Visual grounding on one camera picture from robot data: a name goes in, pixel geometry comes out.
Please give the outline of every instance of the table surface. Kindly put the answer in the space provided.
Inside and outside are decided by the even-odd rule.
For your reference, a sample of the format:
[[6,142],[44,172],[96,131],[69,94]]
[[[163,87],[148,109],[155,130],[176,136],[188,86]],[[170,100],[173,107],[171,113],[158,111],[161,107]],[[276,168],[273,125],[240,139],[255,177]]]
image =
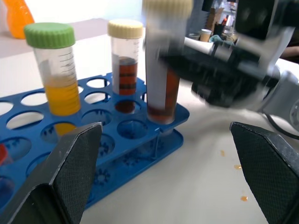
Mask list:
[[[210,46],[202,43],[206,51]],[[74,55],[78,79],[111,72],[107,35],[78,41]],[[299,71],[298,64],[284,60],[277,65]],[[1,58],[0,74],[0,97],[43,86],[33,52]],[[138,77],[145,80],[143,52]],[[191,84],[185,81],[180,82],[178,102],[190,111],[188,121],[177,127],[183,146],[86,210],[81,224],[267,223],[242,170],[234,168],[240,161],[229,131],[232,121],[272,130],[265,118],[246,110],[209,108],[191,94]]]

